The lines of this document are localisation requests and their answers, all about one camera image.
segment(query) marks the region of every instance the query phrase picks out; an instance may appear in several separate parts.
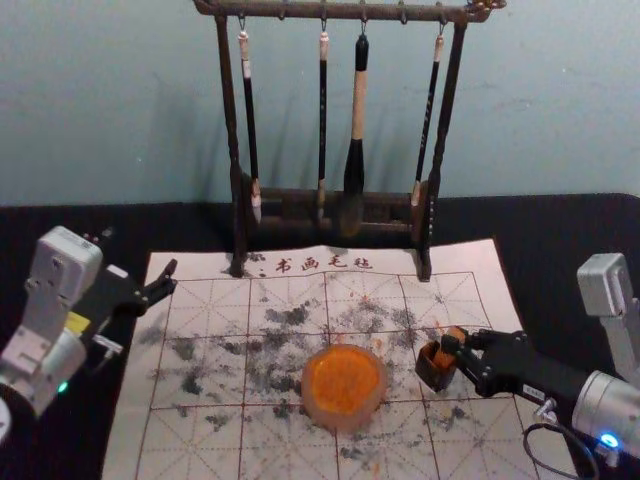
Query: robotic arm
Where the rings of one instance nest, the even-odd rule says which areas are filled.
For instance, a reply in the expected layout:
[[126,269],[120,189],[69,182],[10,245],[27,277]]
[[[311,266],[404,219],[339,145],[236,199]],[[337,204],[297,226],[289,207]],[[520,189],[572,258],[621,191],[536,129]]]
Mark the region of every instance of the robotic arm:
[[621,254],[591,257],[578,270],[578,283],[586,311],[600,317],[616,369],[627,381],[541,355],[522,331],[470,334],[458,327],[420,350],[416,372],[434,391],[446,388],[457,368],[482,397],[508,392],[531,400],[540,405],[535,414],[539,422],[562,433],[570,424],[599,440],[596,452],[615,467],[619,450],[640,458],[638,300]]
[[103,268],[100,244],[108,236],[90,239],[56,227],[38,241],[23,318],[0,355],[0,444],[14,423],[42,415],[93,344],[104,349],[98,368],[122,351],[102,335],[111,318],[139,317],[175,290],[175,260],[144,287],[115,265]]

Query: calligraphy brush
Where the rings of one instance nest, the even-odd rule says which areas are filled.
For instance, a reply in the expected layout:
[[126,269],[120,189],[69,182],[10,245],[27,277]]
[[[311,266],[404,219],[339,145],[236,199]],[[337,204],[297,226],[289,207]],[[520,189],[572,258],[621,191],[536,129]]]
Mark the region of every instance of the calligraphy brush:
[[320,34],[320,150],[318,154],[318,221],[324,216],[324,164],[327,150],[327,56],[329,34]]
[[353,83],[353,116],[351,119],[351,144],[344,169],[344,191],[340,209],[340,230],[345,236],[358,233],[362,223],[364,190],[364,159],[362,136],[364,133],[365,97],[367,93],[367,59],[369,41],[364,32],[356,42],[356,72]]
[[256,124],[253,115],[253,91],[251,88],[251,64],[249,63],[249,35],[244,29],[238,35],[240,56],[242,58],[242,80],[247,110],[247,131],[249,135],[249,157],[251,159],[251,207],[256,222],[262,219],[262,201],[260,198],[260,180],[258,179],[258,151],[256,146]]
[[422,137],[420,137],[420,152],[418,153],[418,167],[416,168],[416,181],[411,193],[411,206],[418,206],[420,197],[420,181],[422,180],[422,167],[424,165],[424,154],[427,149],[427,138],[429,136],[429,124],[431,123],[431,112],[433,111],[433,97],[436,92],[438,82],[438,69],[440,68],[440,55],[444,46],[442,31],[436,38],[436,48],[433,54],[433,66],[431,67],[431,81],[429,82],[429,93],[427,94],[427,108],[424,114],[424,124],[422,126]]

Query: blue wall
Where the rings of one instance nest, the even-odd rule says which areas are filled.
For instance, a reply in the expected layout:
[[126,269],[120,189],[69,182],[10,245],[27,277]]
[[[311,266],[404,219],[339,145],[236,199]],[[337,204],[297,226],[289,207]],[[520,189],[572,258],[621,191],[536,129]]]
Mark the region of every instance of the blue wall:
[[[229,200],[211,18],[188,0],[2,3],[0,204]],[[606,5],[511,0],[471,25],[442,195],[639,193],[640,2]],[[346,159],[359,29],[328,24],[330,188],[340,187]],[[247,30],[262,183],[313,187],[320,22],[250,18]],[[368,190],[411,187],[436,30],[367,28]],[[230,19],[248,169],[237,33]]]

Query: white paper sheet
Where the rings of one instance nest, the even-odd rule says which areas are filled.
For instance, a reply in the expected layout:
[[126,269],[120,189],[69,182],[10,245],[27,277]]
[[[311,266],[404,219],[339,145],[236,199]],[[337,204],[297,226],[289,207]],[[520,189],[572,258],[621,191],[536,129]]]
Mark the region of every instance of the white paper sheet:
[[[402,250],[252,253],[243,279],[226,273],[229,254],[154,253],[147,278],[175,258],[179,284],[138,320],[104,478],[560,478],[522,448],[533,404],[481,399],[459,372],[435,394],[414,373],[450,325],[521,328],[491,240],[431,252],[429,283]],[[369,348],[390,373],[356,435],[316,427],[301,407],[304,363],[330,343]],[[535,440],[574,471],[561,438]]]

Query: cable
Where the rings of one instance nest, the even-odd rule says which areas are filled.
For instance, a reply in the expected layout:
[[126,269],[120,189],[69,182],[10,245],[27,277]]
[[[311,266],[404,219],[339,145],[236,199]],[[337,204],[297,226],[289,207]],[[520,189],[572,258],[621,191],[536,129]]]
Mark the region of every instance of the cable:
[[[591,477],[580,477],[577,475],[572,475],[570,473],[567,472],[563,472],[562,470],[558,470],[556,468],[553,468],[550,465],[547,465],[546,463],[541,462],[540,460],[538,460],[533,453],[531,452],[531,447],[529,445],[529,435],[534,432],[535,430],[541,430],[541,429],[546,429],[546,430],[551,430],[552,432],[556,432],[556,433],[561,433],[562,435],[564,435],[564,437],[567,440],[571,440],[580,450],[582,450],[584,456],[587,458],[587,460],[589,461],[589,464],[591,465],[591,469],[593,470],[593,476]],[[571,430],[569,430],[567,427],[560,425],[560,424],[556,424],[556,425],[550,425],[547,423],[534,423],[533,425],[531,425],[529,428],[527,428],[524,431],[524,436],[522,437],[522,446],[524,447],[524,451],[527,453],[527,455],[529,455],[529,458],[531,458],[531,460],[533,461],[533,463],[535,463],[536,465],[539,465],[540,467],[544,468],[545,470],[549,470],[550,472],[553,473],[557,473],[558,475],[561,475],[565,478],[571,478],[573,480],[600,480],[600,469],[598,468],[598,464],[596,463],[596,459],[593,457],[593,454],[591,453],[591,451],[589,450],[589,448],[585,445],[585,443],[580,440],[578,438],[578,436],[573,433]]]

